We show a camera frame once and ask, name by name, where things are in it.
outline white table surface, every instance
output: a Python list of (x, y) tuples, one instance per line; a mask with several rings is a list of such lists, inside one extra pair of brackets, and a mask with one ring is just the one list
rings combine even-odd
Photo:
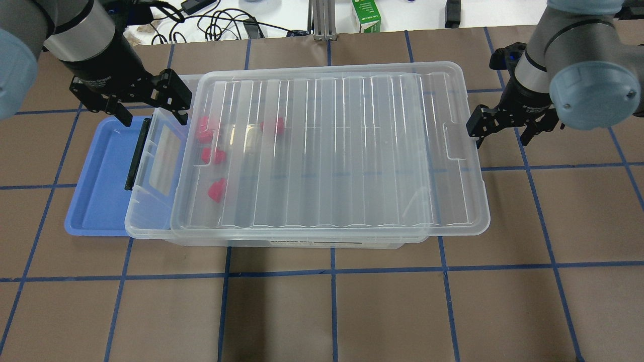
[[(182, 2), (182, 0), (166, 1), (177, 8), (180, 8), (179, 5)], [(445, 2), (446, 0), (415, 0), (413, 2), (377, 0), (378, 9), (383, 17), (381, 31), (443, 28)], [(462, 0), (460, 27), (536, 24), (544, 12), (545, 4), (546, 0)], [(257, 2), (222, 0), (218, 9), (226, 8), (241, 8), (262, 23), (288, 29), (306, 30), (307, 28), (308, 0), (259, 0)], [(153, 12), (155, 17), (162, 17), (160, 12), (156, 10)], [(196, 28), (196, 21), (197, 19), (189, 19), (176, 27), (189, 42), (205, 40), (203, 33)], [(167, 36), (173, 25), (172, 20), (166, 19), (157, 28), (160, 33)], [(138, 32), (135, 28), (136, 26), (130, 27), (127, 32), (138, 37), (144, 44), (149, 44), (154, 33)], [(352, 18), (350, 0), (336, 0), (336, 29), (338, 33), (357, 32)], [(262, 31), (267, 37), (285, 36), (284, 31), (266, 26), (262, 26)], [(243, 29), (241, 29), (241, 34), (243, 38), (247, 37)], [(231, 32), (226, 32), (222, 39), (234, 39), (234, 37)]]

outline white label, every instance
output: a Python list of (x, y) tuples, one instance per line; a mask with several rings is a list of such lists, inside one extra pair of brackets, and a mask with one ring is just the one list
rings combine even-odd
[(166, 196), (170, 193), (180, 147), (181, 140), (167, 126), (163, 126), (150, 171), (150, 186)]

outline table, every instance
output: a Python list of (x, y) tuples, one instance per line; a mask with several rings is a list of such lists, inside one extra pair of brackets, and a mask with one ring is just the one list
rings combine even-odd
[[(168, 0), (168, 3), (180, 8), (182, 0)], [(507, 26), (536, 24), (544, 12), (546, 0), (462, 0), (461, 28), (481, 26)], [(378, 9), (383, 17), (382, 32), (403, 30), (440, 29), (445, 25), (445, 0), (378, 0)], [(308, 0), (222, 0), (219, 9), (241, 8), (252, 14), (263, 23), (282, 26), (287, 29), (307, 29)], [(155, 17), (162, 14), (154, 10)], [(174, 25), (166, 19), (158, 26), (160, 33), (168, 35)], [(336, 0), (336, 28), (338, 33), (356, 33), (357, 27), (352, 17), (350, 0)], [(143, 44), (152, 41), (153, 33), (136, 32), (131, 27), (128, 32), (138, 37)], [(196, 19), (189, 19), (186, 24), (177, 26), (177, 30), (189, 42), (205, 41), (204, 34), (196, 27)], [(284, 37), (285, 32), (279, 29), (262, 26), (267, 37)], [(232, 33), (226, 32), (222, 39), (234, 39)]]
[[(644, 21), (617, 27), (626, 43), (642, 43)], [(329, 49), (300, 37), (135, 50), (149, 71), (182, 74), (454, 61), (474, 108), (494, 104), (507, 81), (487, 68), (490, 51), (533, 29), (340, 34)], [(49, 54), (39, 67), (21, 112), (0, 122), (2, 362), (644, 356), (641, 120), (557, 129), (526, 148), (512, 129), (489, 137), (479, 156), (492, 221), (480, 236), (394, 251), (179, 247), (66, 234), (105, 115), (79, 105)]]

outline red object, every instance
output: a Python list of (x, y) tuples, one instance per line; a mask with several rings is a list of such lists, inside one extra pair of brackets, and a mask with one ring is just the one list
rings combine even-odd
[(216, 203), (220, 203), (223, 198), (223, 194), (226, 192), (226, 179), (221, 178), (219, 181), (212, 184), (208, 189), (208, 197), (212, 198)]
[(218, 165), (218, 164), (222, 164), (224, 162), (226, 162), (226, 151), (224, 151), (224, 150), (220, 149), (219, 147), (217, 147), (214, 150), (214, 164)]
[(217, 147), (213, 153), (210, 147), (206, 147), (202, 150), (202, 161), (204, 162), (204, 164), (210, 162), (211, 155), (214, 156), (214, 164), (216, 165), (226, 162), (226, 151)]
[(206, 147), (202, 150), (202, 161), (204, 164), (210, 162), (210, 147)]
[(217, 122), (212, 128), (208, 128), (209, 118), (203, 116), (199, 119), (199, 128), (197, 129), (197, 141), (199, 143), (210, 143), (215, 135), (219, 137), (220, 123)]
[[(274, 129), (275, 133), (279, 136), (284, 134), (284, 119), (282, 117), (278, 117), (275, 122), (266, 122), (266, 126), (269, 129)], [(264, 132), (264, 122), (260, 123), (260, 129), (262, 132)]]

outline transparent lid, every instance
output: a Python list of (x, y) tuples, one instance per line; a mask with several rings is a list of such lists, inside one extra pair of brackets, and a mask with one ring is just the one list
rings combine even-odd
[[(177, 132), (185, 153), (167, 176), (178, 185), (164, 227), (229, 240), (481, 233), (489, 211), (468, 117), (450, 62), (208, 73)], [(150, 171), (137, 176), (141, 195), (154, 193)]]

